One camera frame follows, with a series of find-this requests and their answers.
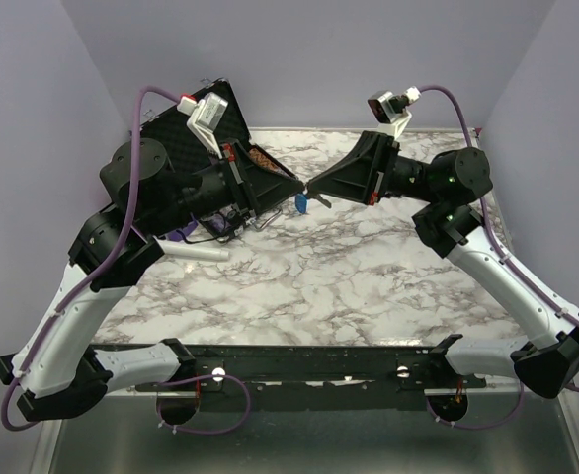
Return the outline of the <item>blue key fob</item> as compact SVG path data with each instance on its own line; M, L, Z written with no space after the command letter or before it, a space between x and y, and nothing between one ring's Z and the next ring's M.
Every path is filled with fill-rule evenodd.
M306 194L296 194L294 197L294 206L299 214L301 215L307 214L308 197L306 196Z

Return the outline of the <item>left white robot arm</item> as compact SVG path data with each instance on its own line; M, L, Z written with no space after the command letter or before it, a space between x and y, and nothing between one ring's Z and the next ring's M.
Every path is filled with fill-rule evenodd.
M75 238L59 289L24 347L0 356L8 386L28 425L78 417L106 394L143 384L185 388L195 359L165 339L131 350L97 350L92 340L115 305L163 256L160 238L192 220L232 208L260 215L301 192L302 182L258 149L230 140L212 165L177 172L165 147L139 138L122 145L100 172L110 196Z

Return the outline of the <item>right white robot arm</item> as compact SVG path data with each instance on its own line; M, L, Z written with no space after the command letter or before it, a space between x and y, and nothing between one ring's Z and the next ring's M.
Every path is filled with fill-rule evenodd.
M306 194L367 206L384 198L423 202L412 217L422 243L475 279L524 333L496 341L446 339L428 362L430 379L448 387L463 375L510 377L552 399L579 372L579 307L502 246L486 210L472 208L491 189L490 165L478 148L443 152L424 163L402 156L391 136L365 131L340 162L308 181Z

